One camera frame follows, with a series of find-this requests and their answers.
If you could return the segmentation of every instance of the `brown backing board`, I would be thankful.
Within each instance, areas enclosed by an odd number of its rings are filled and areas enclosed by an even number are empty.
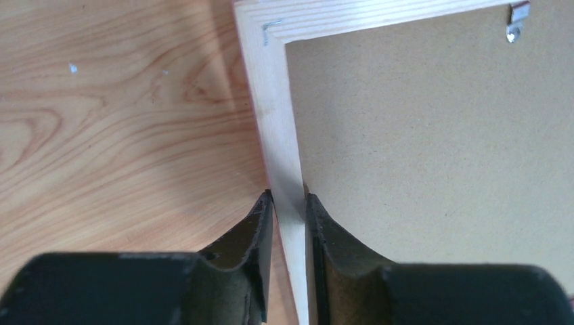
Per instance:
[[[303,178],[396,261],[533,263],[574,293],[574,3],[287,44]]]

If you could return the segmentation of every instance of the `white wooden frame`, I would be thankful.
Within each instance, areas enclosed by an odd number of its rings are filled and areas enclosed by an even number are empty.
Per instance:
[[[239,0],[236,22],[299,324],[309,323],[305,192],[285,45],[509,0]]]

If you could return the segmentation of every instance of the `white spot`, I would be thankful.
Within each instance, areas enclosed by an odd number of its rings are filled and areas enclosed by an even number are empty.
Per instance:
[[[70,63],[70,72],[71,73],[78,73],[78,67],[75,66],[73,63]]]

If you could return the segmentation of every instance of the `wooden surface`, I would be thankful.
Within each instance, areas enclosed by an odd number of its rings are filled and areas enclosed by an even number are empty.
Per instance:
[[[228,0],[7,0],[0,34],[0,288],[45,251],[197,250],[266,188]]]
[[[503,0],[239,0],[236,20],[299,323],[309,322],[305,190],[285,44],[508,3]]]
[[[287,45],[309,191],[395,261],[529,263],[574,293],[574,3]]]

